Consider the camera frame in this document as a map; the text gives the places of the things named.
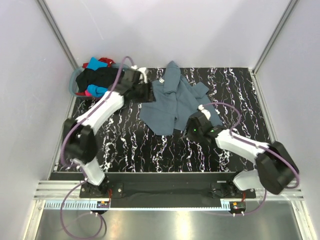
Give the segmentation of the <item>grey blue t shirt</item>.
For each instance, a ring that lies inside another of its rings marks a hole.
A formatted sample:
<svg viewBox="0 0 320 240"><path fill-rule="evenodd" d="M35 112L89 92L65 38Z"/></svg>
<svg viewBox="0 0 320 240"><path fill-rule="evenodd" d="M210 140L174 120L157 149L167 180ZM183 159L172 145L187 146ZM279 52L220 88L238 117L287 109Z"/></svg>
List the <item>grey blue t shirt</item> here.
<svg viewBox="0 0 320 240"><path fill-rule="evenodd" d="M180 67L170 61L162 78L152 81L154 102L143 103L139 118L157 136L183 131L198 106L211 103L209 88L202 82L190 85Z"/></svg>

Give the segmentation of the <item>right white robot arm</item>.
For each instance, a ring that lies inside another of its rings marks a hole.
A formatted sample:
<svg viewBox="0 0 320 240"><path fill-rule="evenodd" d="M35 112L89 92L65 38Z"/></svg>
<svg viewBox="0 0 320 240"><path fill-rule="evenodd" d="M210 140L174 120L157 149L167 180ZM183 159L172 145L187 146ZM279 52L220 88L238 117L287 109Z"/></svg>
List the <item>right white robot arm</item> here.
<svg viewBox="0 0 320 240"><path fill-rule="evenodd" d="M228 195L239 198L246 190L264 188L273 195L289 188L292 181L300 182L299 169L285 146L278 141L260 142L236 134L233 129L211 123L211 113L199 105L187 120L184 137L205 142L232 152L252 162L256 168L238 172L227 185Z"/></svg>

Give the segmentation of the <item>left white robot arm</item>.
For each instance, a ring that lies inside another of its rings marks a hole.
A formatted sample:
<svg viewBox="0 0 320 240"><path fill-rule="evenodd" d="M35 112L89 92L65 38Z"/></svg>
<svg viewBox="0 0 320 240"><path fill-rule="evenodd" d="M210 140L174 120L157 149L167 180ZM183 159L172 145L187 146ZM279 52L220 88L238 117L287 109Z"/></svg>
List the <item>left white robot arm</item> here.
<svg viewBox="0 0 320 240"><path fill-rule="evenodd" d="M65 165L66 158L71 158L71 164L80 168L84 180L91 184L90 192L97 198L103 198L108 193L108 186L105 173L97 160L99 147L96 134L125 102L149 103L155 100L147 74L146 67L138 68L134 65L124 69L123 75L91 109L63 123L60 161Z"/></svg>

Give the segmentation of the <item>black t shirt in basket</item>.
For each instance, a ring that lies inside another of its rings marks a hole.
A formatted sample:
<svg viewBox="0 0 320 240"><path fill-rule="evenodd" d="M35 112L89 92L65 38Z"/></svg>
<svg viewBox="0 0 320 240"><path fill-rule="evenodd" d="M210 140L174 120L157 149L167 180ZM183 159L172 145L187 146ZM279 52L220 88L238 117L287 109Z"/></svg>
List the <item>black t shirt in basket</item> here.
<svg viewBox="0 0 320 240"><path fill-rule="evenodd" d="M113 85L118 68L101 67L97 70L85 68L75 79L79 92L84 92L89 85L108 88Z"/></svg>

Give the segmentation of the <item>red t shirt in basket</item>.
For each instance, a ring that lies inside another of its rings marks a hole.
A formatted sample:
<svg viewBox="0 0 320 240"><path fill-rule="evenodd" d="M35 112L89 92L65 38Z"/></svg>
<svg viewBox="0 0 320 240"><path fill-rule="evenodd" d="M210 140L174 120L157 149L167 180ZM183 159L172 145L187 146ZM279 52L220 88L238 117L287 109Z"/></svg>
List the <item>red t shirt in basket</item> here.
<svg viewBox="0 0 320 240"><path fill-rule="evenodd" d="M111 68L111 64L114 64L114 61L112 59L110 59L110 58L102 57L102 58L100 58L98 60L101 61L101 62L108 63L109 64L109 68ZM88 65L88 63L84 63L82 65L82 67L86 69L87 65ZM80 95L80 94L85 95L85 92L79 92L79 90L78 90L77 94L78 95Z"/></svg>

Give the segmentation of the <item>cyan t shirt in basket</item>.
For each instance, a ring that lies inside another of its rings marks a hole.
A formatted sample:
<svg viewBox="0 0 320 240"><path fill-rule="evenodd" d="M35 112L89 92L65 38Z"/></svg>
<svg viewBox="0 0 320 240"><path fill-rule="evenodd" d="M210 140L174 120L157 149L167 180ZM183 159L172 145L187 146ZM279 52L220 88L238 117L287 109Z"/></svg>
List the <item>cyan t shirt in basket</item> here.
<svg viewBox="0 0 320 240"><path fill-rule="evenodd" d="M104 67L109 68L109 64L107 62L103 62L92 57L86 69L97 70L99 68L104 68ZM93 97L96 97L96 98L102 97L108 91L107 88L96 86L93 84L89 85L86 90L90 92Z"/></svg>

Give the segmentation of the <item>pink garment in basket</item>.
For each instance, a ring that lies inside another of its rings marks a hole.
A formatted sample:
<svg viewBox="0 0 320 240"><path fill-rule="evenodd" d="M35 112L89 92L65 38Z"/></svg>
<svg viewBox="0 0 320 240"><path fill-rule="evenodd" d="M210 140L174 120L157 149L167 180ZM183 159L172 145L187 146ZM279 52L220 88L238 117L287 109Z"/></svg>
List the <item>pink garment in basket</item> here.
<svg viewBox="0 0 320 240"><path fill-rule="evenodd" d="M92 97L92 94L89 91L85 90L84 93L86 97Z"/></svg>

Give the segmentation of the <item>teal plastic laundry basket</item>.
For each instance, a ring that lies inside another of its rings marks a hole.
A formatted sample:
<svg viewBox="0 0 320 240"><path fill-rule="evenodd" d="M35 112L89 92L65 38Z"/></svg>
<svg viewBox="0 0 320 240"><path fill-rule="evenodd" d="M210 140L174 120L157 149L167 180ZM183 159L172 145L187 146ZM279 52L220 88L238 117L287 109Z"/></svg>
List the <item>teal plastic laundry basket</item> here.
<svg viewBox="0 0 320 240"><path fill-rule="evenodd" d="M110 65L111 68L114 68L114 69L118 69L120 67L120 63L113 63ZM122 66L122 71L124 71L125 69L130 69L130 66L124 64ZM85 68L83 68L82 66L76 68L73 73L71 74L71 77L70 77L70 81L69 81L69 86L68 86L68 90L69 90L69 93L71 94L71 96L73 97L76 97L76 98L84 98L84 99L93 99L93 97L91 96L85 96L85 95L82 95L82 93L80 95L78 95L78 90L79 90L79 87L78 87L78 84L76 82L76 78L85 70Z"/></svg>

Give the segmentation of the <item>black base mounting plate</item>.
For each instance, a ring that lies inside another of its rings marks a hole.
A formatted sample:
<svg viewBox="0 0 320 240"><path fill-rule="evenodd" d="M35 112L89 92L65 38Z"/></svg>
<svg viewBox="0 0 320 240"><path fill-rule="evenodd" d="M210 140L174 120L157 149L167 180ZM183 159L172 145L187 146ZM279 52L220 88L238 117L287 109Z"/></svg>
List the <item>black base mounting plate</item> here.
<svg viewBox="0 0 320 240"><path fill-rule="evenodd" d="M222 199L254 199L230 185L234 172L108 173L106 183L80 188L80 198L111 197L112 208L206 208L220 207Z"/></svg>

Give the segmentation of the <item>aluminium frame rail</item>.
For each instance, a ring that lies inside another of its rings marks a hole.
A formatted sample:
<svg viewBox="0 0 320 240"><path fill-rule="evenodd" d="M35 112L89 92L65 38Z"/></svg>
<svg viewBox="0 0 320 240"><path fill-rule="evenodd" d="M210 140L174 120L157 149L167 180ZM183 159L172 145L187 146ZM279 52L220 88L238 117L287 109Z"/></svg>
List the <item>aluminium frame rail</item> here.
<svg viewBox="0 0 320 240"><path fill-rule="evenodd" d="M250 201L261 202L263 189L227 193L222 185L198 182L113 182L105 194L78 182L38 184L35 199L51 210L91 211L230 211Z"/></svg>

